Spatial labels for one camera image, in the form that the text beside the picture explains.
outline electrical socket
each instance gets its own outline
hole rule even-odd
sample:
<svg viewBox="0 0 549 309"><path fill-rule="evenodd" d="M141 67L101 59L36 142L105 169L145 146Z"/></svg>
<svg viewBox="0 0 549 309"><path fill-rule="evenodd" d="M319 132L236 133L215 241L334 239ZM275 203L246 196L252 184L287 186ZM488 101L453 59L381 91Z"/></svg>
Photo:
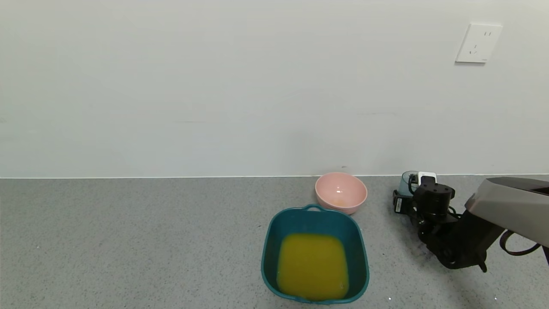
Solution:
<svg viewBox="0 0 549 309"><path fill-rule="evenodd" d="M492 56L502 29L501 25L470 24L456 62L487 62Z"/></svg>

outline speckled countertop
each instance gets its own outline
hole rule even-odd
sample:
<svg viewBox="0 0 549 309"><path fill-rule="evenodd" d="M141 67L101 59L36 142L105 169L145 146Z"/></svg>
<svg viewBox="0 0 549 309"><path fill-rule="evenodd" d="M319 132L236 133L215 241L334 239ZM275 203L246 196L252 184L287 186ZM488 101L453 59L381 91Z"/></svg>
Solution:
<svg viewBox="0 0 549 309"><path fill-rule="evenodd" d="M483 177L441 176L459 212ZM271 218L314 202L316 178L0 180L0 307L313 308L281 299L260 272ZM364 177L353 215L371 278L324 308L546 308L549 266L488 251L488 272L449 270L393 213L398 177ZM510 249L531 242L513 237Z"/></svg>

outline pink bowl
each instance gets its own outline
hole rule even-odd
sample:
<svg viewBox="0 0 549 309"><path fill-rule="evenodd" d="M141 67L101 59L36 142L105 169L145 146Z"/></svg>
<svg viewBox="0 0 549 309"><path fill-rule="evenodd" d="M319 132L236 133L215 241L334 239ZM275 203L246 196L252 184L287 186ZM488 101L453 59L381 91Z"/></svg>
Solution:
<svg viewBox="0 0 549 309"><path fill-rule="evenodd" d="M322 207L346 214L356 212L368 196L368 190L360 179L346 173L322 175L316 181L315 191Z"/></svg>

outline orange juice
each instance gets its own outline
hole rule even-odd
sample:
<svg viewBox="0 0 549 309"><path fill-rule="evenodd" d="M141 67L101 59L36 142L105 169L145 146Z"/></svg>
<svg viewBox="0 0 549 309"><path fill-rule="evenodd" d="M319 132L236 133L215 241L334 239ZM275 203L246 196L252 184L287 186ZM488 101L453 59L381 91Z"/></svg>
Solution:
<svg viewBox="0 0 549 309"><path fill-rule="evenodd" d="M281 292L312 301L344 298L349 274L343 244L330 235L288 235L281 244L277 283Z"/></svg>

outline black cable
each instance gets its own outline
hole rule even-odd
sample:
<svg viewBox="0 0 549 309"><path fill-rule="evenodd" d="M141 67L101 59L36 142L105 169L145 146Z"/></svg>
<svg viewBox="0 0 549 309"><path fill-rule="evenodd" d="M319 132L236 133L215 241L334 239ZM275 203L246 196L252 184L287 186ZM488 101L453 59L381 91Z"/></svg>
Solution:
<svg viewBox="0 0 549 309"><path fill-rule="evenodd" d="M453 208L452 206L448 206L448 214L451 215L452 217L456 218L456 219L460 219L461 218L461 214L460 213L457 213L455 208Z"/></svg>
<svg viewBox="0 0 549 309"><path fill-rule="evenodd" d="M413 191L412 191L412 177L413 177L413 174L410 174L410 176L408 176L408 191L410 191L410 193L413 195Z"/></svg>
<svg viewBox="0 0 549 309"><path fill-rule="evenodd" d="M524 251L509 251L507 250L507 247L506 247L506 244L507 244L507 240L509 239L509 237L511 237L511 235L513 235L514 232L511 231L511 230L506 230L502 235L501 235L501 238L500 238L500 247L505 251L507 252L508 254L512 255L512 256L521 256L521 255L527 255L527 254L530 254L534 251L537 250L537 248L541 247L540 244L535 244L532 248L530 249L526 249Z"/></svg>

